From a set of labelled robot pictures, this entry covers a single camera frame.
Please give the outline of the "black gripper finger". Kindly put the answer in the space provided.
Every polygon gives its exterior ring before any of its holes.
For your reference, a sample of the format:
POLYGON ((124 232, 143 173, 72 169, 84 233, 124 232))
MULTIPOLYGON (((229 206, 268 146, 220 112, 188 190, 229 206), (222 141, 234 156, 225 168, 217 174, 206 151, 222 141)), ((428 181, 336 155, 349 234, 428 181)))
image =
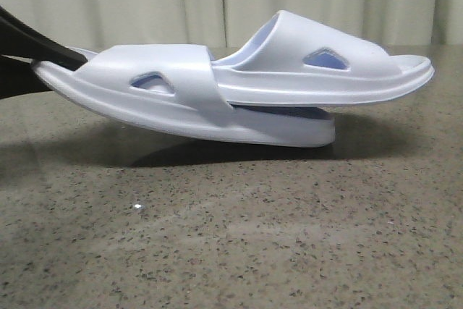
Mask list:
POLYGON ((21 59, 47 61, 75 71, 88 60, 1 9, 1 98, 49 91, 21 59))

